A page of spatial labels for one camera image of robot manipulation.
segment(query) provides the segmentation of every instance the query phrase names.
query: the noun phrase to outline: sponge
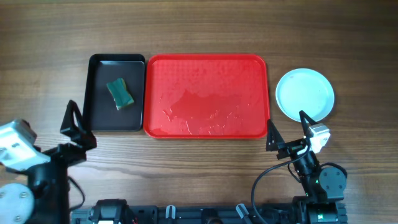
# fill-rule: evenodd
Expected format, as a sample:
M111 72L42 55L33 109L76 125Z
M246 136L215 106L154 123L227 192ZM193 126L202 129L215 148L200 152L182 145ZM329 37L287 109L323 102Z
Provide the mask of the sponge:
M132 96L127 91L126 82L124 82L122 78L118 78L113 82L107 83L106 86L111 92L118 110L134 103Z

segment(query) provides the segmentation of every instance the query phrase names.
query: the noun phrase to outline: tray rim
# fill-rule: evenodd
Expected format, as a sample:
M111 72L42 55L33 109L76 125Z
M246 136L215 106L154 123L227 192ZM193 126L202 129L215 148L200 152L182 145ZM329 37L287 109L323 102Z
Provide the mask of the tray rim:
M228 57L228 60L242 60L242 57L247 57L247 59L252 59L255 60L259 65L261 66L261 70L264 71L263 73L263 99L264 99L264 115L265 115L265 124L264 124L264 130L255 135L239 135L239 136L224 136L224 135L209 135L209 136L201 136L201 135L172 135L172 136L164 136L164 135L155 135L152 134L149 130L149 124L148 124L148 117L150 116L150 106L149 105L149 96L150 96L150 90L151 88L148 88L148 85L152 81L152 66L153 64L158 61L158 60L168 60L164 57L181 57L181 60L192 60L192 59L203 59L203 60L209 60L208 58L203 58L203 57L211 57L214 58L214 60L220 60L220 59L225 59L225 57ZM262 57L260 57L257 54L157 54L152 56L148 63L147 63L147 72L146 72L146 86L145 86L145 100L144 100L144 124L143 124L143 129L146 132L147 135L154 139L260 139L263 138L265 135L267 135L268 128L267 128L267 120L271 118L270 114L270 109L269 109L269 89L268 89L268 74L267 74L267 64L264 61Z

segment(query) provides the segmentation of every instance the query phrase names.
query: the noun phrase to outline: black tray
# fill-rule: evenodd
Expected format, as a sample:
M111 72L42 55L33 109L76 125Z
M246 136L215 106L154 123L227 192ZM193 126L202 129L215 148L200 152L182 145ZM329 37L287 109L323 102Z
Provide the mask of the black tray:
M120 110L106 84L123 78L134 103ZM94 131L138 131L142 128L145 58L141 54L95 54L90 57L83 119Z

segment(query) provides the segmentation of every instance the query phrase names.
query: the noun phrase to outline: white plate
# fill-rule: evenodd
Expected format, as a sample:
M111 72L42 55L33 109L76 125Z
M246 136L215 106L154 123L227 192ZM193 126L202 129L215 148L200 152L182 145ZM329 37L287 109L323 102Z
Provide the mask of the white plate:
M308 68L286 73L276 86L275 97L282 112L298 122L300 110L320 121L330 113L335 103L330 82L321 73Z

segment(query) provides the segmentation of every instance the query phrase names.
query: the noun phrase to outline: wood grain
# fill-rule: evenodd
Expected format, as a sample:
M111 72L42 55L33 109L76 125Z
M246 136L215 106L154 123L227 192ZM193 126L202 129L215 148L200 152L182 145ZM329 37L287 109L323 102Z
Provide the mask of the wood grain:
M271 116L286 140L300 125L278 109L275 88L294 68L318 70L336 104L321 162L347 168L350 223L398 220L398 3L396 1L3 1L0 122L24 118L49 149L69 99L83 107L88 59L97 53L254 53L267 62ZM256 141L158 141L96 133L98 148L69 173L85 205L250 202L254 179L279 163ZM25 178L0 170L0 184ZM302 187L286 169L261 181L258 202L289 202ZM79 201L75 190L71 203Z

